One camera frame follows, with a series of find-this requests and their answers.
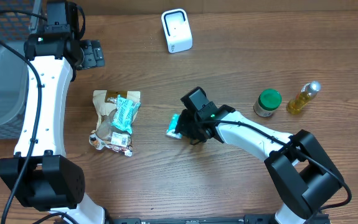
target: teal packet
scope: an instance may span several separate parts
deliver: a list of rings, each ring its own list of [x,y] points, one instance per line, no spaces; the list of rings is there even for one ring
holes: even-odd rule
[[[111,125],[115,126],[121,131],[127,131],[129,134],[133,133],[131,123],[133,115],[136,114],[141,103],[135,103],[132,100],[127,100],[121,95],[116,99],[116,113],[114,114]]]
[[[179,121],[180,115],[174,114],[171,120],[171,123],[169,124],[168,129],[166,130],[166,135],[175,139],[181,139],[182,134],[175,133],[177,122]]]

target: bottle cap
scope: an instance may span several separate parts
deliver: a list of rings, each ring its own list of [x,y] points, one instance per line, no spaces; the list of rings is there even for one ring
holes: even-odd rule
[[[260,94],[258,101],[263,109],[272,111],[280,106],[282,98],[277,90],[267,89]]]
[[[313,81],[309,84],[308,92],[316,95],[321,90],[321,84],[318,81]]]

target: silver cap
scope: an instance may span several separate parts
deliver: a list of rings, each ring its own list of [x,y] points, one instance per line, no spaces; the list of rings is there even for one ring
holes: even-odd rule
[[[321,84],[318,81],[309,83],[308,92],[311,95],[316,95],[321,90]]]

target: wooden table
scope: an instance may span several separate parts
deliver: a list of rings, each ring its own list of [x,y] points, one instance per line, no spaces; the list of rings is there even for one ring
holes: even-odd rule
[[[193,14],[189,21],[193,48],[169,54],[160,15],[87,17],[85,38],[101,40],[106,66],[78,72],[64,135],[91,198],[121,218],[234,217],[280,207],[264,164],[244,150],[165,137],[172,114],[184,109],[180,98],[201,86],[216,105],[269,128],[312,132],[353,192],[348,206],[327,212],[333,223],[358,223],[358,11]],[[311,80],[322,92],[303,114],[290,115],[286,102]],[[271,118],[252,108],[266,88],[283,96]],[[97,121],[93,90],[141,91],[132,158],[89,145]],[[0,158],[11,157],[15,144],[0,141]],[[0,217],[9,193],[0,179]],[[340,190],[329,202],[345,197]],[[8,223],[43,215],[15,200]]]

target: plastic bin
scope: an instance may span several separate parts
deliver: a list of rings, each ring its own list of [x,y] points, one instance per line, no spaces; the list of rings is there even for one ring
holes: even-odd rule
[[[41,10],[41,2],[36,1]],[[34,1],[4,0],[1,9],[34,11]],[[24,54],[24,41],[33,30],[37,19],[31,16],[7,13],[0,15],[0,39]],[[19,138],[27,98],[27,66],[13,53],[0,46],[0,139]]]

